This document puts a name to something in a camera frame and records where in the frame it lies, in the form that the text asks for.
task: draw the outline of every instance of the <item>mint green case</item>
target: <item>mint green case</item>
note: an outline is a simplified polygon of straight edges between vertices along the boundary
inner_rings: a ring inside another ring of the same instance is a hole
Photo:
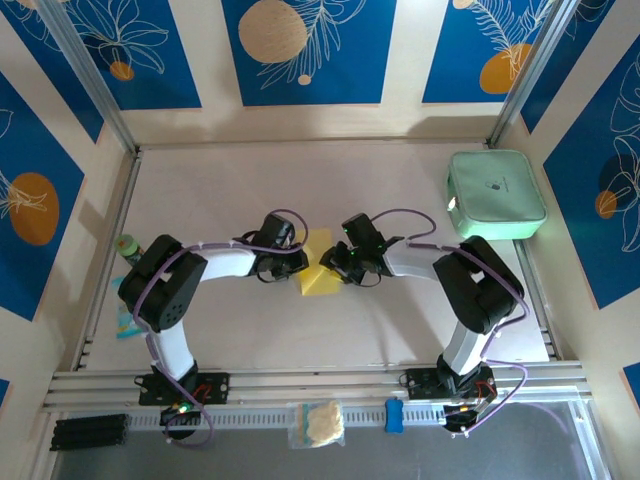
[[[547,219],[529,160],[515,150],[456,153],[449,165],[447,202],[463,238],[529,238]]]

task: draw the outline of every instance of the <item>blue block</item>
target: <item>blue block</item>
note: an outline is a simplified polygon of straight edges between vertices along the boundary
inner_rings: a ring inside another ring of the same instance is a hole
[[[387,424],[384,426],[384,430],[387,433],[403,433],[404,426],[402,425],[402,406],[404,403],[397,398],[390,398],[385,402],[387,409]]]

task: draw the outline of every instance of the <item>wire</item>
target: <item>wire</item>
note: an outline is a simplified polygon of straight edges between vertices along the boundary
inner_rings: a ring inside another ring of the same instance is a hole
[[[398,383],[400,384],[400,386],[402,388],[406,388],[407,390],[410,389],[410,388],[421,388],[422,387],[422,385],[419,384],[419,383],[415,383],[414,385],[409,385],[409,381],[408,381],[406,372],[398,377]]]
[[[275,279],[267,280],[262,276],[262,273],[260,272],[260,264],[264,262],[266,259],[267,259],[266,257],[263,257],[262,259],[258,260],[258,264],[256,265],[256,278],[262,283],[266,283],[266,284],[286,282],[289,279],[289,277],[284,277],[284,278],[281,278],[280,280],[275,280]]]
[[[151,280],[149,281],[149,283],[142,290],[142,293],[140,294],[140,297],[138,298],[138,301],[136,302],[135,306],[133,307],[133,312],[132,312],[133,321],[146,334],[145,335],[145,337],[146,337],[145,338],[145,342],[147,344],[147,348],[149,349],[149,353],[151,354],[151,358],[153,360],[152,364],[155,365],[155,367],[158,369],[158,371],[160,373],[162,373],[167,378],[169,383],[171,383],[171,385],[173,385],[173,387],[178,392],[180,392],[180,394],[189,403],[191,403],[198,410],[200,410],[200,412],[202,413],[202,416],[204,417],[204,419],[206,420],[207,424],[209,425],[209,434],[208,434],[207,438],[205,440],[203,440],[202,442],[200,442],[200,443],[174,442],[174,441],[172,441],[171,438],[167,438],[168,442],[171,442],[171,443],[173,443],[173,444],[175,444],[177,446],[180,446],[180,447],[183,447],[183,448],[192,449],[192,448],[200,448],[200,447],[203,447],[203,446],[207,445],[213,439],[213,431],[214,431],[213,418],[206,411],[206,409],[204,408],[204,405],[202,403],[198,402],[198,400],[196,400],[193,397],[193,395],[191,395],[182,385],[180,385],[180,383],[169,374],[169,372],[166,370],[166,368],[162,364],[162,361],[160,359],[160,355],[159,355],[159,353],[158,353],[158,351],[157,351],[157,349],[156,349],[156,347],[155,347],[155,345],[153,343],[152,337],[150,335],[151,328],[149,327],[149,325],[145,321],[140,319],[140,308],[142,307],[142,304],[147,299],[147,296],[149,295],[149,292],[151,292],[151,289],[155,286],[155,284],[158,282],[160,277],[167,271],[167,269],[171,265],[173,265],[173,263],[176,260],[178,260],[180,257],[182,257],[184,254],[186,254],[188,252],[194,252],[194,251],[199,251],[199,250],[218,250],[218,249],[225,249],[225,248],[239,248],[239,249],[242,249],[242,250],[251,250],[251,251],[254,251],[254,252],[266,252],[266,253],[278,253],[278,254],[281,254],[281,255],[283,255],[283,254],[290,255],[292,253],[296,253],[296,252],[299,252],[300,250],[302,250],[302,248],[307,243],[307,240],[309,239],[309,226],[307,225],[307,222],[304,220],[304,218],[302,218],[302,216],[300,214],[298,214],[297,212],[294,212],[293,210],[289,210],[287,208],[279,208],[279,209],[273,210],[273,211],[271,211],[269,213],[270,214],[273,214],[273,213],[287,213],[287,214],[290,214],[290,215],[293,215],[294,217],[296,217],[300,221],[300,223],[302,223],[302,226],[304,228],[304,238],[302,239],[302,242],[300,242],[300,244],[298,246],[296,246],[294,248],[290,248],[290,249],[254,247],[254,246],[251,246],[251,245],[245,245],[245,244],[237,242],[237,241],[232,241],[232,242],[227,242],[227,243],[204,243],[204,244],[191,245],[190,247],[185,247],[182,250],[180,250],[180,251],[176,252],[175,254],[173,254],[171,257],[169,257],[162,264],[162,266],[151,277]]]
[[[493,386],[491,386],[491,384],[489,384],[489,382],[487,382],[485,380],[480,380],[480,381],[476,382],[476,385],[486,385],[487,388],[491,391],[491,393],[493,395],[498,396],[498,393],[496,392],[496,389],[493,388]]]
[[[379,273],[376,273],[376,275],[378,275],[378,281],[376,283],[372,283],[371,285],[360,285],[358,283],[354,283],[354,285],[356,287],[360,287],[360,288],[373,288],[373,287],[377,287],[378,285],[380,285],[382,283],[382,275],[380,275]]]
[[[436,225],[435,220],[433,220],[433,218],[431,218],[426,213],[423,213],[423,212],[421,212],[419,210],[414,210],[414,209],[411,209],[411,208],[392,208],[390,210],[385,210],[384,212],[379,213],[378,215],[374,216],[371,219],[371,221],[373,222],[373,221],[379,219],[380,217],[383,217],[385,215],[389,215],[391,213],[412,213],[414,215],[418,215],[418,216],[420,216],[422,218],[425,218],[426,220],[429,221],[429,223],[431,223],[431,227],[432,228],[428,232],[416,233],[414,235],[410,235],[410,236],[407,237],[407,246],[408,247],[423,248],[423,249],[430,249],[430,250],[440,250],[440,251],[443,251],[443,252],[453,252],[453,253],[457,253],[457,254],[465,257],[466,259],[468,259],[469,261],[475,263],[478,267],[480,267],[486,274],[488,274],[489,276],[493,277],[507,292],[509,292],[509,294],[514,298],[514,300],[516,302],[518,302],[518,304],[522,308],[522,314],[520,316],[518,316],[517,318],[514,318],[513,320],[504,321],[504,322],[500,323],[498,326],[496,326],[493,329],[493,331],[489,335],[489,339],[487,340],[487,342],[484,345],[484,348],[482,349],[482,352],[480,353],[480,358],[484,359],[484,361],[489,365],[491,365],[491,364],[493,364],[493,365],[505,365],[505,366],[509,366],[509,367],[517,368],[517,369],[521,370],[522,371],[522,379],[520,380],[518,385],[516,385],[515,388],[511,392],[509,392],[509,394],[507,394],[507,396],[498,405],[496,405],[495,408],[493,408],[489,413],[487,413],[480,420],[478,420],[478,422],[476,422],[473,426],[471,426],[468,430],[466,430],[465,435],[468,435],[473,430],[475,430],[480,425],[482,425],[484,422],[489,420],[498,411],[500,411],[504,407],[504,405],[506,405],[506,403],[516,393],[518,393],[518,391],[522,388],[522,386],[526,383],[526,381],[529,378],[529,372],[528,372],[527,368],[524,365],[520,365],[519,363],[503,362],[503,361],[500,361],[500,360],[491,360],[491,359],[486,358],[486,352],[489,349],[489,346],[491,345],[491,342],[496,338],[496,335],[503,328],[508,327],[509,325],[513,325],[515,323],[521,322],[525,318],[527,318],[530,315],[529,306],[524,301],[524,298],[522,298],[522,296],[516,291],[516,289],[513,286],[511,286],[511,284],[509,284],[509,282],[507,282],[505,279],[503,279],[489,265],[487,265],[486,263],[484,263],[483,261],[481,261],[479,258],[475,257],[474,255],[471,255],[469,252],[466,252],[465,250],[462,250],[459,247],[438,246],[438,245],[435,245],[435,244],[432,244],[432,243],[416,243],[416,242],[412,242],[412,240],[415,240],[417,238],[426,237],[426,236],[431,235],[432,233],[434,233],[436,231],[437,225]]]
[[[431,218],[426,213],[421,212],[420,210],[414,210],[412,208],[392,208],[390,210],[385,210],[384,212],[381,212],[378,215],[374,216],[371,219],[371,221],[375,222],[379,218],[384,217],[385,215],[389,215],[391,213],[412,213],[414,215],[418,215],[419,217],[426,219],[431,224],[431,230],[429,230],[428,232],[421,232],[421,233],[416,233],[414,235],[409,235],[407,237],[407,240],[415,240],[417,238],[426,237],[427,235],[431,235],[432,233],[434,233],[438,228],[436,225],[436,221],[433,218]]]
[[[521,365],[519,363],[503,362],[502,360],[491,360],[491,359],[486,358],[486,353],[487,353],[487,350],[489,349],[489,346],[491,345],[491,342],[496,338],[496,335],[503,328],[508,327],[509,325],[513,325],[514,323],[521,322],[521,321],[523,321],[525,318],[527,318],[530,315],[531,312],[529,310],[529,305],[527,305],[527,303],[524,301],[524,298],[522,298],[520,296],[520,294],[516,291],[516,289],[509,282],[507,282],[504,278],[502,278],[498,274],[498,272],[496,272],[493,268],[491,268],[489,265],[484,263],[479,258],[475,257],[474,255],[470,254],[469,252],[467,252],[465,250],[462,250],[461,248],[449,247],[449,246],[438,246],[438,245],[435,245],[435,244],[432,244],[432,243],[414,243],[414,242],[409,242],[409,243],[407,243],[407,245],[409,247],[412,247],[412,248],[423,248],[423,249],[430,249],[430,250],[434,250],[435,249],[435,250],[441,250],[443,252],[453,252],[453,253],[457,253],[457,254],[465,257],[466,259],[468,259],[469,261],[475,263],[478,267],[480,267],[486,274],[488,274],[489,276],[493,277],[494,280],[496,280],[507,292],[509,292],[509,294],[514,298],[514,300],[516,302],[518,302],[518,304],[522,308],[522,314],[519,315],[517,318],[514,318],[513,320],[504,321],[504,322],[500,323],[498,326],[496,326],[493,329],[493,331],[489,335],[489,339],[487,340],[487,342],[484,345],[484,348],[480,352],[480,358],[484,359],[484,361],[489,365],[504,365],[504,366],[508,366],[508,367],[512,367],[512,368],[517,368],[518,370],[522,371],[522,379],[520,380],[518,385],[516,385],[515,388],[511,392],[509,392],[507,394],[507,396],[498,405],[495,406],[495,408],[493,408],[489,413],[484,415],[473,426],[469,427],[464,432],[465,435],[468,435],[471,432],[473,432],[476,428],[480,427],[480,425],[482,425],[484,422],[486,422],[491,417],[493,417],[496,413],[498,413],[507,404],[507,402],[509,400],[511,400],[511,398],[513,398],[513,396],[516,393],[518,393],[518,391],[522,388],[522,386],[529,379],[529,371],[527,370],[527,368],[524,365]]]

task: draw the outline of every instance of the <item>small bottle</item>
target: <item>small bottle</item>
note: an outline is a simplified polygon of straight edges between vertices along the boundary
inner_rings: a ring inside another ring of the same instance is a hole
[[[116,252],[122,255],[132,267],[135,267],[136,263],[142,258],[142,255],[144,255],[144,250],[131,235],[118,235],[113,242],[113,246],[116,247]]]

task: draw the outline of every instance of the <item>logo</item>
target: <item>logo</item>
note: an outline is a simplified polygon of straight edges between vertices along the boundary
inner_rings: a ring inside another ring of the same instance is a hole
[[[491,190],[504,190],[509,193],[509,184],[505,177],[502,177],[502,180],[488,180],[484,182],[484,185]]]

